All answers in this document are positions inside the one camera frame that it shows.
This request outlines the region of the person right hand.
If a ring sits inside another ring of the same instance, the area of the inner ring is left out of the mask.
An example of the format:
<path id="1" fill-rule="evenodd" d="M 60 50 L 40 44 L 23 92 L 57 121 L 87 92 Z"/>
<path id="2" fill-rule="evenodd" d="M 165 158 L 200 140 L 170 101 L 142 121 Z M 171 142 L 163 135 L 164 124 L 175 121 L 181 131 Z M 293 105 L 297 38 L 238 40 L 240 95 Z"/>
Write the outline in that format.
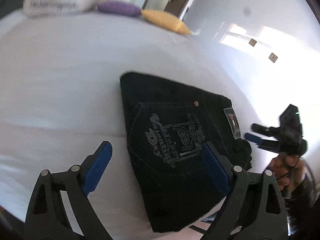
<path id="1" fill-rule="evenodd" d="M 306 179 L 306 168 L 299 156 L 278 155 L 270 161 L 266 169 L 273 173 L 281 192 L 285 189 L 291 191 L 292 198 L 304 195 L 303 183 Z"/>

